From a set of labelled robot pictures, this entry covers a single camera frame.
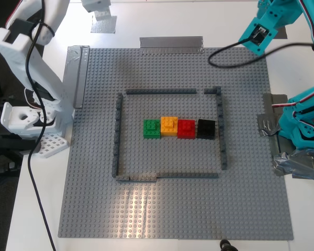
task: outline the gray lego baseplate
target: gray lego baseplate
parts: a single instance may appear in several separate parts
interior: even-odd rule
[[[270,92],[266,62],[215,69],[207,63],[214,51],[141,54],[140,49],[91,49],[83,108],[76,111],[74,119],[59,237],[293,239],[284,178],[272,172],[268,138],[261,138],[257,130],[257,115],[264,113],[262,95]],[[217,55],[216,60],[228,64],[254,57],[245,48],[233,48]],[[170,173],[177,174],[179,162],[189,172],[205,169],[200,161],[208,155],[198,150],[205,141],[194,141],[195,154],[187,156],[190,140],[164,137],[157,146],[166,155],[155,155],[151,152],[154,148],[145,147],[146,141],[138,137],[141,125],[135,120],[141,114],[158,119],[161,113],[218,120],[215,95],[204,94],[205,88],[214,86],[221,86],[223,94],[228,159],[228,168],[218,179],[168,176],[155,182],[117,182],[112,177],[117,93],[125,96],[126,89],[141,88],[197,89],[197,94],[177,98],[126,96],[124,119],[117,124],[117,128],[121,126],[123,153],[120,174],[156,172],[149,163],[160,167],[175,163]],[[219,141],[207,141],[214,142],[208,145],[210,158],[221,168]]]

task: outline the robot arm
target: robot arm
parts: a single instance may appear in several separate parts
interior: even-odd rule
[[[276,28],[294,23],[301,13],[308,22],[314,43],[314,0],[260,0],[258,8],[257,17],[240,39],[253,37],[244,46],[255,54],[264,53],[277,34]],[[274,106],[284,107],[279,134],[291,139],[298,149],[314,148],[314,87],[289,99],[286,104]]]
[[[47,26],[42,27],[37,44],[47,45],[51,41],[65,17],[69,3],[70,0],[45,0],[46,16],[44,18],[44,23]],[[109,10],[110,0],[82,0],[82,4],[88,12],[95,12],[94,14],[97,21],[111,17]],[[16,19],[27,20],[40,9],[40,0],[20,0],[6,22],[6,29],[9,29]],[[33,28],[32,38],[35,37],[38,26],[39,25]]]
[[[38,44],[46,45],[51,41],[66,14],[69,2],[70,0],[45,0],[46,15],[37,40]],[[110,16],[109,0],[82,0],[82,4],[88,12],[96,11],[103,18],[108,14]],[[26,74],[25,62],[39,24],[30,23],[27,19],[40,8],[41,0],[21,0],[8,18],[6,28],[0,28],[0,53],[14,75],[29,90],[33,89]],[[46,133],[62,135],[65,131],[64,125],[72,121],[73,106],[61,80],[43,61],[37,50],[32,52],[29,71],[47,112],[46,122],[50,125],[46,127]],[[39,103],[35,93],[33,97]],[[41,132],[42,125],[35,123],[36,120],[44,123],[40,110],[12,107],[9,103],[5,104],[1,117],[3,126],[23,138],[37,136]]]
[[[293,24],[301,13],[308,22],[314,43],[314,0],[259,0],[257,17],[252,20],[240,41],[258,34],[244,46],[262,55],[277,35],[276,29]]]

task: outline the black floor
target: black floor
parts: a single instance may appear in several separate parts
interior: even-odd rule
[[[18,2],[19,0],[0,0],[0,27],[5,26],[7,17]],[[0,97],[0,102],[2,99],[8,99],[9,97],[24,100],[23,85],[12,74],[1,55],[0,82],[4,94],[3,97]],[[5,131],[6,130],[0,124],[0,133]],[[0,165],[4,163],[8,163],[8,160],[4,157],[0,157]],[[18,178],[10,178],[6,180],[4,184],[0,185],[0,251],[6,249],[17,184]]]

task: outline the white table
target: white table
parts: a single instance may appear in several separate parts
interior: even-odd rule
[[[44,60],[63,77],[70,45],[92,48],[139,48],[140,37],[203,36],[205,47],[223,47],[238,41],[255,16],[256,2],[130,3],[113,4],[116,34],[90,33],[92,16],[81,4],[71,3],[56,36],[44,50]],[[274,40],[270,48],[287,42],[310,42],[304,17],[287,27],[288,40]],[[272,93],[292,97],[314,85],[314,53],[290,48],[267,58]],[[72,128],[66,137],[70,139]],[[220,250],[219,241],[176,239],[58,238],[58,226],[69,149],[40,160],[32,169],[57,250]],[[314,181],[285,177],[294,240],[231,241],[239,251],[305,251],[314,248]],[[16,194],[7,250],[51,250],[25,157]]]

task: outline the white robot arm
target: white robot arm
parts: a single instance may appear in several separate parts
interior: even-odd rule
[[[46,15],[44,25],[37,43],[48,44],[62,22],[70,0],[45,0]],[[88,12],[95,11],[95,15],[102,18],[110,17],[109,0],[82,0]],[[28,50],[35,37],[39,24],[31,24],[26,20],[41,8],[41,0],[21,0],[14,12],[8,18],[6,28],[0,28],[0,53],[7,61],[10,69],[20,82],[29,90],[31,84],[27,78],[25,62]],[[68,99],[61,80],[43,61],[37,50],[33,50],[29,63],[30,76],[37,83],[42,101],[46,108],[47,124],[45,133],[63,135],[65,125],[72,121],[73,106]],[[42,125],[42,112],[29,107],[12,107],[6,103],[1,117],[1,123],[10,132],[23,138],[38,136]]]

